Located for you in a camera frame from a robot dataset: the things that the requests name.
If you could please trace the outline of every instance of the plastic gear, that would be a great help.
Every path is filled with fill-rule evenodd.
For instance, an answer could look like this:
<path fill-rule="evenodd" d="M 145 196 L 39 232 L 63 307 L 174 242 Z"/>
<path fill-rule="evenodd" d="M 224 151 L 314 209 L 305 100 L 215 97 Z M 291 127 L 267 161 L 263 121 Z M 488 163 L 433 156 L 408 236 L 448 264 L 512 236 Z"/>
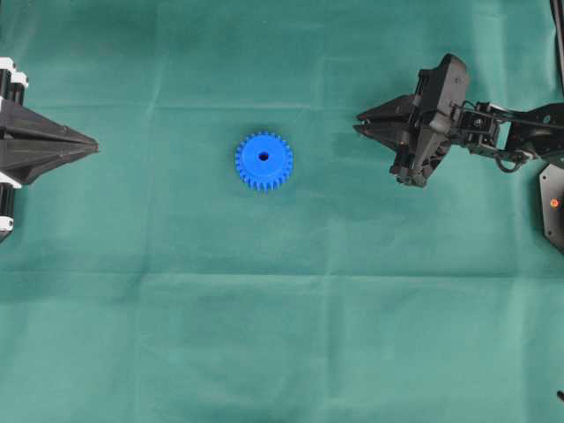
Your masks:
<path fill-rule="evenodd" d="M 277 134 L 266 131 L 251 134 L 237 147 L 235 167 L 250 188 L 277 189 L 292 173 L 292 149 Z"/>

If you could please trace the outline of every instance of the cable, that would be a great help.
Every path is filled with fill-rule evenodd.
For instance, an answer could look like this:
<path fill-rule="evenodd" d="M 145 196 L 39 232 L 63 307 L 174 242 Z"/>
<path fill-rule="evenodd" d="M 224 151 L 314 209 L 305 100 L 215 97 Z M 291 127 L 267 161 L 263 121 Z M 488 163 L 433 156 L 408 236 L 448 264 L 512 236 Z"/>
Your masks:
<path fill-rule="evenodd" d="M 464 109 L 464 104 L 470 104 L 470 105 L 472 106 L 472 108 L 473 108 L 474 110 L 476 110 L 476 105 L 475 105 L 474 103 L 472 103 L 471 101 L 469 101 L 469 100 L 464 100 L 464 102 L 462 103 L 462 106 L 461 106 L 460 108 Z"/>
<path fill-rule="evenodd" d="M 508 168 L 505 167 L 503 165 L 503 162 L 501 161 L 501 158 L 498 156 L 495 158 L 495 164 L 497 165 L 497 167 L 504 173 L 504 174 L 513 174 L 514 172 L 516 172 L 517 170 L 519 170 L 521 168 L 522 165 L 524 165 L 526 161 L 516 161 L 515 166 L 512 168 Z"/>

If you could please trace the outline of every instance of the black cable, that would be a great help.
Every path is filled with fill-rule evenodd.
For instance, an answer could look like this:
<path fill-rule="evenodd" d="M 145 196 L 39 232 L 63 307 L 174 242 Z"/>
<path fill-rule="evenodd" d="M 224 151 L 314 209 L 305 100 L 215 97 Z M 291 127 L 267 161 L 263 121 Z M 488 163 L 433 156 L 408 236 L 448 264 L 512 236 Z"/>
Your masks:
<path fill-rule="evenodd" d="M 462 103 L 462 106 L 461 106 L 462 109 L 464 109 L 464 104 L 470 104 L 474 108 L 474 110 L 476 110 L 476 105 L 474 103 L 472 103 L 471 101 L 464 100 L 464 102 Z"/>
<path fill-rule="evenodd" d="M 504 174 L 513 174 L 514 172 L 519 170 L 521 166 L 526 163 L 526 161 L 514 161 L 514 163 L 515 163 L 514 167 L 508 168 L 503 165 L 503 162 L 501 161 L 500 157 L 495 158 L 495 164 Z"/>

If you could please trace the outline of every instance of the black metal plate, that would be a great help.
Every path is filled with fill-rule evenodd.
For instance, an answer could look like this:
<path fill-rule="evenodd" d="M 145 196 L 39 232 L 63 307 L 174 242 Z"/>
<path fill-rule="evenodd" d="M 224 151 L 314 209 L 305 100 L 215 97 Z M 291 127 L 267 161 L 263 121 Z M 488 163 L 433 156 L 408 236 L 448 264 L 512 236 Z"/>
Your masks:
<path fill-rule="evenodd" d="M 564 169 L 549 165 L 539 176 L 545 237 L 564 253 Z M 551 204 L 558 201 L 558 206 Z"/>

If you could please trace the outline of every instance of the robotic arm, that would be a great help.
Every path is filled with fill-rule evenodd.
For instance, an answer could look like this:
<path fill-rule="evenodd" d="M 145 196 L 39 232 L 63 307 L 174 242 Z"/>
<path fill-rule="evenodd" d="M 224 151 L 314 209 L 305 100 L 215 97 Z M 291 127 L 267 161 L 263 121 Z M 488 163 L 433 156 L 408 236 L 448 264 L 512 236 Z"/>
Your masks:
<path fill-rule="evenodd" d="M 0 242 L 14 228 L 16 190 L 98 151 L 92 138 L 23 107 L 27 76 L 0 58 Z"/>
<path fill-rule="evenodd" d="M 564 167 L 563 103 L 530 112 L 473 105 L 465 99 L 469 83 L 466 65 L 445 55 L 437 68 L 419 71 L 414 94 L 360 114 L 361 124 L 354 128 L 396 152 L 390 172 L 408 186 L 425 187 L 452 145 L 495 160 L 507 173 L 534 159 Z M 506 122 L 508 140 L 500 148 L 500 126 Z"/>

